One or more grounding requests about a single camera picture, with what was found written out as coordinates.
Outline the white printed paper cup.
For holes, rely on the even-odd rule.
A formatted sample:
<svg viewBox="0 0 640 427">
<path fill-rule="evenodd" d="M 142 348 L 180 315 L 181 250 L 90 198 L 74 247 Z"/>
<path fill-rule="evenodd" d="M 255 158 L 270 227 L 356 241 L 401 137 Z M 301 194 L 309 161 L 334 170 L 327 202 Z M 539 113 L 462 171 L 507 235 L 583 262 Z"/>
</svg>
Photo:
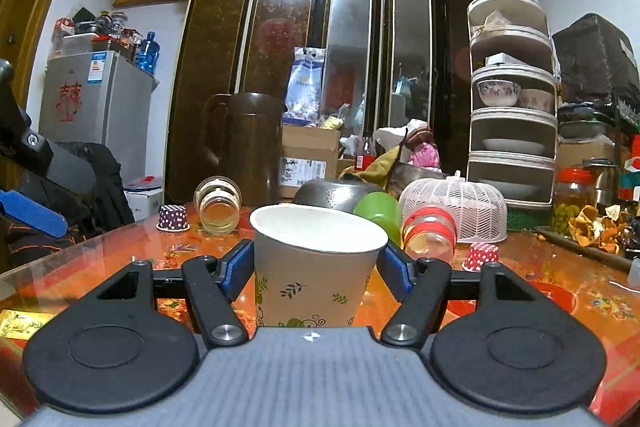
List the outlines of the white printed paper cup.
<svg viewBox="0 0 640 427">
<path fill-rule="evenodd" d="M 388 236 L 375 223 L 298 204 L 257 208 L 254 236 L 259 327 L 348 327 Z"/>
</svg>

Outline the green plastic cup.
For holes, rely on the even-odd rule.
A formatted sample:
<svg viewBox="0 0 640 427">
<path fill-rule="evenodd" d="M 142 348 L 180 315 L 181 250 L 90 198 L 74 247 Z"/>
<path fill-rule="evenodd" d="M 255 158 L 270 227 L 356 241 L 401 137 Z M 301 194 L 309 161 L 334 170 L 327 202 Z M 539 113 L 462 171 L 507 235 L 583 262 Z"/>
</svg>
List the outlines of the green plastic cup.
<svg viewBox="0 0 640 427">
<path fill-rule="evenodd" d="M 352 213 L 374 222 L 397 246 L 401 244 L 400 228 L 402 214 L 397 199 L 385 192 L 372 192 L 357 202 Z"/>
</svg>

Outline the red-banded glass jar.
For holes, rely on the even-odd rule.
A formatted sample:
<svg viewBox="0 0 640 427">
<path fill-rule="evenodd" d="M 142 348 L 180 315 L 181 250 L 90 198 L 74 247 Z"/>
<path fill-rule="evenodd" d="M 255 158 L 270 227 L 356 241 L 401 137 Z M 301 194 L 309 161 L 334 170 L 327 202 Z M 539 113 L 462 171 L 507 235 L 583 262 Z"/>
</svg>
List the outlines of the red-banded glass jar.
<svg viewBox="0 0 640 427">
<path fill-rule="evenodd" d="M 442 207 L 428 205 L 414 210 L 402 226 L 402 250 L 412 259 L 427 257 L 451 263 L 457 240 L 456 222 Z"/>
</svg>

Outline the red dotted cupcake liner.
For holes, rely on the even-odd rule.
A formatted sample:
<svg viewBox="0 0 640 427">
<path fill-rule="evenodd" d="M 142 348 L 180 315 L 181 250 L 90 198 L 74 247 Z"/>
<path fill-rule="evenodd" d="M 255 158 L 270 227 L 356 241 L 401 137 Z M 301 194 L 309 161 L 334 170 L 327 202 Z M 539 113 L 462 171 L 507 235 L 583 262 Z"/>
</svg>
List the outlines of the red dotted cupcake liner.
<svg viewBox="0 0 640 427">
<path fill-rule="evenodd" d="M 499 247 L 491 243 L 474 243 L 470 246 L 462 269 L 466 272 L 478 273 L 486 263 L 499 261 Z"/>
</svg>

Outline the black jacket on chair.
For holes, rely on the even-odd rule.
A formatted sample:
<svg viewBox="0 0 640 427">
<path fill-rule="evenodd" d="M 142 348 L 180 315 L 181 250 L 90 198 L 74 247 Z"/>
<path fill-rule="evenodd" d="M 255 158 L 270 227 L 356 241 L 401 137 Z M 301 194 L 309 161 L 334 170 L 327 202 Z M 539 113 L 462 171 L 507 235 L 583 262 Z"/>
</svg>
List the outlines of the black jacket on chair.
<svg viewBox="0 0 640 427">
<path fill-rule="evenodd" d="M 76 195 L 25 171 L 18 191 L 63 216 L 68 229 L 65 235 L 55 239 L 3 213 L 3 272 L 134 222 L 122 187 L 120 165 L 111 151 L 101 144 L 84 142 L 62 142 L 60 147 L 91 165 L 96 176 L 93 190 Z"/>
</svg>

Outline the purple dotted cupcake liner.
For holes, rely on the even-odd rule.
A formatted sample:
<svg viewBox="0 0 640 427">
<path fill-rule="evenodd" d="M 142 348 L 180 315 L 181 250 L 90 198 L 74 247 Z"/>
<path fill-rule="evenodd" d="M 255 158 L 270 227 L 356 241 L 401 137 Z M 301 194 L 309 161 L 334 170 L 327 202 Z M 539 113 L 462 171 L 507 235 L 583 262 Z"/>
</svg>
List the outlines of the purple dotted cupcake liner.
<svg viewBox="0 0 640 427">
<path fill-rule="evenodd" d="M 190 229 L 186 207 L 183 205 L 161 205 L 156 224 L 157 230 L 181 233 Z"/>
</svg>

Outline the yellow-banded glass jar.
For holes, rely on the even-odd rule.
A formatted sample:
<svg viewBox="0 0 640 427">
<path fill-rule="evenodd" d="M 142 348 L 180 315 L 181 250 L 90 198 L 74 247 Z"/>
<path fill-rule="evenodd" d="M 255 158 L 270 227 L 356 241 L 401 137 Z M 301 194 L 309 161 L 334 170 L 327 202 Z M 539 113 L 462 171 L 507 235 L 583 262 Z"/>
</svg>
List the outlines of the yellow-banded glass jar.
<svg viewBox="0 0 640 427">
<path fill-rule="evenodd" d="M 213 235 L 232 233 L 239 224 L 240 188 L 225 176 L 210 176 L 196 188 L 193 202 L 201 225 Z"/>
</svg>

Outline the silver refrigerator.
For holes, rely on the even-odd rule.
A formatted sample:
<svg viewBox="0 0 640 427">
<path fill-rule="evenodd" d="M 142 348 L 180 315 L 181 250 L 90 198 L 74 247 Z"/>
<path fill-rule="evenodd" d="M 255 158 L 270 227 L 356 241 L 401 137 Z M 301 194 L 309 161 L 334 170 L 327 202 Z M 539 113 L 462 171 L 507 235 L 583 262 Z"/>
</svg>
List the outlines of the silver refrigerator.
<svg viewBox="0 0 640 427">
<path fill-rule="evenodd" d="M 104 145 L 125 182 L 140 178 L 156 87 L 153 76 L 114 51 L 55 58 L 44 80 L 40 133 L 55 142 Z"/>
</svg>

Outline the white mesh food cover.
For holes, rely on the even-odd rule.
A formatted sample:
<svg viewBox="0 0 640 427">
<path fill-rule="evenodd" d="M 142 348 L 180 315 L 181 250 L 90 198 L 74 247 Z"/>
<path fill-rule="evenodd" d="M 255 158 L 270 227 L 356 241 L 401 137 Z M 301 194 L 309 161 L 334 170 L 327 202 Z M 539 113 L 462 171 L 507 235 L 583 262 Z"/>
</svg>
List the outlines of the white mesh food cover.
<svg viewBox="0 0 640 427">
<path fill-rule="evenodd" d="M 506 200 L 493 186 L 466 181 L 458 174 L 446 179 L 412 181 L 401 192 L 399 205 L 407 220 L 416 210 L 436 206 L 457 225 L 458 242 L 500 243 L 506 239 Z"/>
</svg>

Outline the steel colander bowl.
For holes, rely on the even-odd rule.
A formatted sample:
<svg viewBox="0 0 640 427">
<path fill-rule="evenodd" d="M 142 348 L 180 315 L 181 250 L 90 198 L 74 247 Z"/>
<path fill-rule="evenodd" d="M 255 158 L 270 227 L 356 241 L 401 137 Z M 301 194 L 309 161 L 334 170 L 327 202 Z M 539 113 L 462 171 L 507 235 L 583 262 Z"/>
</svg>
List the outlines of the steel colander bowl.
<svg viewBox="0 0 640 427">
<path fill-rule="evenodd" d="M 335 181 L 314 179 L 299 187 L 293 202 L 297 205 L 352 212 L 364 196 L 382 191 L 382 187 L 358 178 Z"/>
</svg>

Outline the blue water bottle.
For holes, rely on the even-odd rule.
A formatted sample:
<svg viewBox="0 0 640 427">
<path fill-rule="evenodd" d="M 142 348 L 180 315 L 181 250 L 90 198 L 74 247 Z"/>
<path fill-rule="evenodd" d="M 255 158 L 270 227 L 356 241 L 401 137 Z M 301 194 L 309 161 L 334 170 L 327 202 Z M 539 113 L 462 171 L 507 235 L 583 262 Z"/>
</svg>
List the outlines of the blue water bottle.
<svg viewBox="0 0 640 427">
<path fill-rule="evenodd" d="M 158 58 L 160 57 L 160 45 L 156 41 L 155 32 L 149 31 L 146 38 L 138 46 L 136 55 L 137 68 L 150 75 L 155 74 Z"/>
</svg>

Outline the dark brown pitcher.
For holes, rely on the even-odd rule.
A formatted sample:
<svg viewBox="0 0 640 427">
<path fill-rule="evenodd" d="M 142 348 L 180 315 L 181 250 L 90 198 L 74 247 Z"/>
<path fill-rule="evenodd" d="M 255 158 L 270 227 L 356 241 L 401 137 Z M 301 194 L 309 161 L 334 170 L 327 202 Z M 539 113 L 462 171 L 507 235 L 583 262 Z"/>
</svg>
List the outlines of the dark brown pitcher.
<svg viewBox="0 0 640 427">
<path fill-rule="evenodd" d="M 283 113 L 280 98 L 256 92 L 216 94 L 202 109 L 203 171 L 231 179 L 248 207 L 280 200 Z"/>
</svg>

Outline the cardboard box with label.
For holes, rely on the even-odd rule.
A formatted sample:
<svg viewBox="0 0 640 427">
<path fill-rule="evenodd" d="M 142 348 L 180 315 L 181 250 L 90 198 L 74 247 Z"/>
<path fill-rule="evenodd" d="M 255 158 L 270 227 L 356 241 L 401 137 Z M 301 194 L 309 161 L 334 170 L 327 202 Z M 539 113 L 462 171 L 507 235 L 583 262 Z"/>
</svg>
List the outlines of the cardboard box with label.
<svg viewBox="0 0 640 427">
<path fill-rule="evenodd" d="M 279 195 L 292 199 L 306 182 L 337 178 L 340 132 L 313 127 L 284 126 Z"/>
</svg>

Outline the red-lid pickle jar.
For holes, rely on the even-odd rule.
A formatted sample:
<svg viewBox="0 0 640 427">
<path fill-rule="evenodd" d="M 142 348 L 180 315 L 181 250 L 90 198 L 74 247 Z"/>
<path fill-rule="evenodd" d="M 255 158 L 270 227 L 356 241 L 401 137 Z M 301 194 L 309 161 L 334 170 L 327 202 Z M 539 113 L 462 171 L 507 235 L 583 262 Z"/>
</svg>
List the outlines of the red-lid pickle jar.
<svg viewBox="0 0 640 427">
<path fill-rule="evenodd" d="M 555 176 L 551 230 L 568 234 L 568 221 L 576 218 L 580 210 L 596 202 L 591 173 L 582 168 L 564 168 Z"/>
</svg>

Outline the blue white snack bag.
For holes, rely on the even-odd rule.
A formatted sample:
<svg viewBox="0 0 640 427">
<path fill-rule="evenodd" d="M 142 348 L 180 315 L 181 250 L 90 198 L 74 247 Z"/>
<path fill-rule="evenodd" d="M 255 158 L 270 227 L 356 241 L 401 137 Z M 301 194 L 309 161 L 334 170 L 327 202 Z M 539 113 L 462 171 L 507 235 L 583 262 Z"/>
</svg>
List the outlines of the blue white snack bag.
<svg viewBox="0 0 640 427">
<path fill-rule="evenodd" d="M 294 49 L 294 62 L 284 100 L 285 124 L 305 127 L 318 121 L 325 57 L 326 50 L 322 48 L 303 46 Z"/>
</svg>

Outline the steel kettle pot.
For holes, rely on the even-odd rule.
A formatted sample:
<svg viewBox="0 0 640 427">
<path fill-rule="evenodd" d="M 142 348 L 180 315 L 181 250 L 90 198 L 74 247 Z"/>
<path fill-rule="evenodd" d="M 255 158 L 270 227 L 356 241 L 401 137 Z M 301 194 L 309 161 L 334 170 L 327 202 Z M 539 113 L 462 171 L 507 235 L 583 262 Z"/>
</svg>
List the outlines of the steel kettle pot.
<svg viewBox="0 0 640 427">
<path fill-rule="evenodd" d="M 593 179 L 596 204 L 608 207 L 614 205 L 618 194 L 618 167 L 605 157 L 593 157 L 582 162 Z"/>
</svg>

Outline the white tiered dish rack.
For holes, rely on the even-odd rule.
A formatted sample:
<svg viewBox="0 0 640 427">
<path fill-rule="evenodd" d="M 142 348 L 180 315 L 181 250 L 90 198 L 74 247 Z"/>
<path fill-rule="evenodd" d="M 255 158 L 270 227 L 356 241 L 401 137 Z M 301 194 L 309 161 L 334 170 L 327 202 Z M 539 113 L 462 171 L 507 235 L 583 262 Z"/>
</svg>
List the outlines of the white tiered dish rack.
<svg viewBox="0 0 640 427">
<path fill-rule="evenodd" d="M 466 9 L 471 116 L 466 177 L 506 205 L 551 207 L 559 66 L 537 0 L 473 0 Z"/>
</svg>

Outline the dark wooden wardrobe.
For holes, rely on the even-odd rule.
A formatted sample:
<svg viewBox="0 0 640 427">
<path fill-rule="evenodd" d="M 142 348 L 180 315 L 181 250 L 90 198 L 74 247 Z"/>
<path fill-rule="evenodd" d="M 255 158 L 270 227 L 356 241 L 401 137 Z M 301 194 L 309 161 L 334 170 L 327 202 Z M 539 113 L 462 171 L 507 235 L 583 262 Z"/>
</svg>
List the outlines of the dark wooden wardrobe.
<svg viewBox="0 0 640 427">
<path fill-rule="evenodd" d="M 265 93 L 288 120 L 336 117 L 344 135 L 430 125 L 446 173 L 468 165 L 473 0 L 189 0 L 169 113 L 168 202 L 213 171 L 206 108 L 217 94 Z"/>
</svg>

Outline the black covered appliance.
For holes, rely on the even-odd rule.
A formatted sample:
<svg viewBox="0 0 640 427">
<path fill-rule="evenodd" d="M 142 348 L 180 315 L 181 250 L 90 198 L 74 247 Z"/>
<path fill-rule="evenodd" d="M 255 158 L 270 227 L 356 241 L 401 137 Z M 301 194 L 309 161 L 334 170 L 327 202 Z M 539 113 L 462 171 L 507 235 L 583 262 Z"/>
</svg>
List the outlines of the black covered appliance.
<svg viewBox="0 0 640 427">
<path fill-rule="evenodd" d="M 626 34 L 588 13 L 553 37 L 560 63 L 562 99 L 619 106 L 639 114 L 639 69 Z"/>
</svg>

